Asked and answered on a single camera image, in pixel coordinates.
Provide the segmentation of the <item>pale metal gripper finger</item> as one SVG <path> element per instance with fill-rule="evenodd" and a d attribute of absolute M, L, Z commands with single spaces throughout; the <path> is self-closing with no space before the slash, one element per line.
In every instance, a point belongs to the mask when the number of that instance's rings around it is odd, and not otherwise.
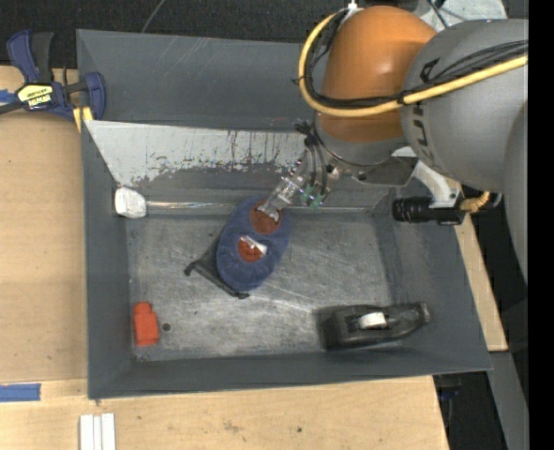
<path fill-rule="evenodd" d="M 297 186 L 277 187 L 269 197 L 269 217 L 280 219 L 278 212 L 291 206 L 302 194 L 302 189 Z"/>
<path fill-rule="evenodd" d="M 258 210 L 264 214 L 278 214 L 292 203 L 296 194 L 296 183 L 292 177 L 282 177 L 268 198 L 263 201 Z"/>

